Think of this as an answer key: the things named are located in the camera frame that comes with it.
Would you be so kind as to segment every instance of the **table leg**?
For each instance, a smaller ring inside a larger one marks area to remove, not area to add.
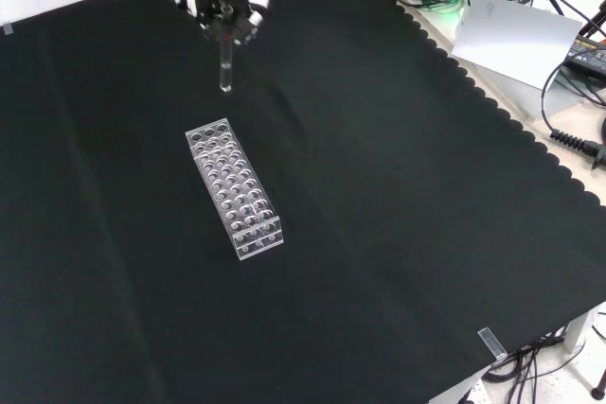
[[[601,401],[606,395],[606,371],[604,371],[604,375],[602,376],[599,385],[591,391],[591,396],[593,399],[597,401]]]
[[[467,398],[470,397],[471,393],[472,393],[472,390],[469,390],[463,397],[461,397],[461,400],[458,401],[458,404],[468,404],[468,403],[473,404],[471,401],[467,400]]]
[[[564,347],[571,354],[576,352],[584,343],[588,330],[591,329],[591,325],[596,320],[597,311],[598,307],[595,307],[568,325],[566,337],[564,338]]]

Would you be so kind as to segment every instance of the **white paper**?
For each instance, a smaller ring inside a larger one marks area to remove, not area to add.
[[[543,89],[582,23],[508,0],[472,0],[453,55]]]

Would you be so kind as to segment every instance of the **black fabric tablecloth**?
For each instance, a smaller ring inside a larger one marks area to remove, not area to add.
[[[390,0],[169,0],[0,38],[0,401],[421,403],[606,300],[604,216]],[[239,262],[184,132],[227,117],[285,244]]]

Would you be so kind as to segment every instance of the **test tube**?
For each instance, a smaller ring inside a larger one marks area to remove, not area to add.
[[[219,75],[219,84],[224,92],[231,91],[231,72],[232,72],[232,45],[233,41],[227,34],[223,34],[220,43],[221,68]]]
[[[222,14],[226,20],[231,18],[234,10],[231,6],[223,6]],[[232,59],[233,59],[233,39],[226,27],[221,31],[221,39],[219,41],[220,67],[219,67],[219,86],[224,92],[231,92],[232,79]]]

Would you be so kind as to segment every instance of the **black cloth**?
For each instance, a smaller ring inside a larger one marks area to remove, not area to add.
[[[169,0],[0,38],[0,401],[422,403],[606,300],[606,220],[391,0],[273,0],[218,87]],[[239,262],[185,131],[285,243]]]

